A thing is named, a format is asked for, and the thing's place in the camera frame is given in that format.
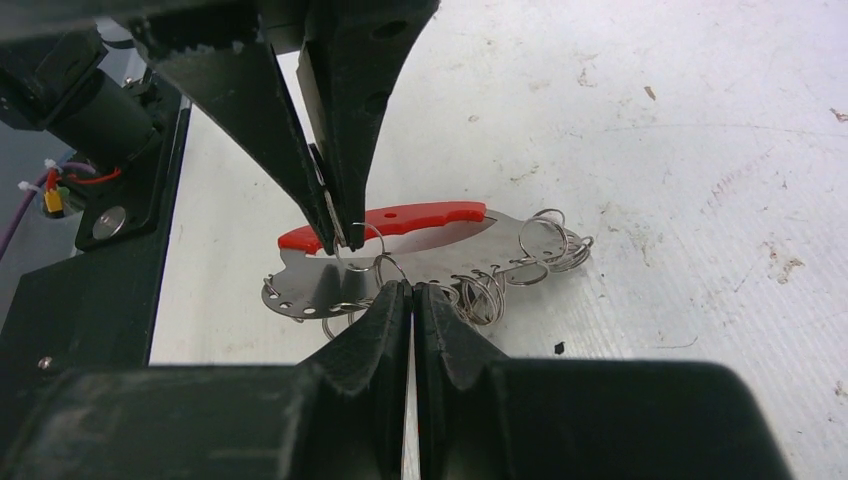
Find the red handle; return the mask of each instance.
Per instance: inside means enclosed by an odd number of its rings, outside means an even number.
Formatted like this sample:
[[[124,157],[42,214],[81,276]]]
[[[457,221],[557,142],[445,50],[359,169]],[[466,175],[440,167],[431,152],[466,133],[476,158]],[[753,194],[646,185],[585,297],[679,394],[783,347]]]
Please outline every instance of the red handle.
[[[365,223],[373,225],[383,235],[403,235],[451,222],[482,222],[485,216],[486,205],[480,202],[416,203],[369,210],[365,212]],[[374,230],[365,229],[365,240],[376,236]],[[321,248],[321,240],[307,225],[284,234],[277,239],[277,246],[314,255]]]

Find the yellow connector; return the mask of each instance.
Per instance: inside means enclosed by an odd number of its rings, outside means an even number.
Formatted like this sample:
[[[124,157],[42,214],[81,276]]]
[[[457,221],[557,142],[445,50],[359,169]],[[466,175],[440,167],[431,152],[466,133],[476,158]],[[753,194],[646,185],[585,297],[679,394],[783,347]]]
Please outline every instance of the yellow connector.
[[[58,190],[48,190],[44,192],[44,207],[47,209],[47,215],[54,218],[65,216],[64,207],[62,206],[62,196]]]

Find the scratched white surface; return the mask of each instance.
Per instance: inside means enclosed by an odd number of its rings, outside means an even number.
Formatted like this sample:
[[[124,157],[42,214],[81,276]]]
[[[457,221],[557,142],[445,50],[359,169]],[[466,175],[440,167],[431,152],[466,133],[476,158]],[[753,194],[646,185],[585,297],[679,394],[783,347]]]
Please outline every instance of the scratched white surface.
[[[496,345],[722,363],[798,478],[845,478],[846,25],[836,0],[444,0],[389,103],[368,205],[561,208],[593,258],[510,290]],[[152,362],[292,363],[323,345],[259,299],[276,237],[302,223],[195,110]]]

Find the red wire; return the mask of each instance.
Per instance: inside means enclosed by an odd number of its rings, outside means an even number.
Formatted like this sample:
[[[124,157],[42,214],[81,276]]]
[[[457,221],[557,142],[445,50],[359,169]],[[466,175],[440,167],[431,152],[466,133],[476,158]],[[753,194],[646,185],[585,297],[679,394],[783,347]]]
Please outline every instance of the red wire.
[[[56,183],[59,181],[59,172],[55,168],[51,168],[47,172],[47,191],[56,190]]]
[[[118,177],[120,174],[121,174],[121,169],[118,168],[118,167],[115,167],[115,171],[113,171],[109,175],[103,175],[102,177],[80,179],[80,178],[77,178],[76,174],[72,173],[72,174],[68,175],[67,179],[74,182],[74,183],[78,183],[80,185],[94,185],[94,184],[97,184],[97,183],[108,182],[109,180],[112,180],[113,178]]]

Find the screw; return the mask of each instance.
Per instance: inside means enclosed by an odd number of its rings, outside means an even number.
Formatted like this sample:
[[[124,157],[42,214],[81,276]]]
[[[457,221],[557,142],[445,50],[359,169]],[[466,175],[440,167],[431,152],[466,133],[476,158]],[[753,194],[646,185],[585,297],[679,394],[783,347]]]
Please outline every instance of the screw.
[[[124,226],[127,219],[127,211],[124,207],[118,205],[112,207],[94,222],[94,227],[91,229],[91,235],[95,240],[105,240],[116,233]]]

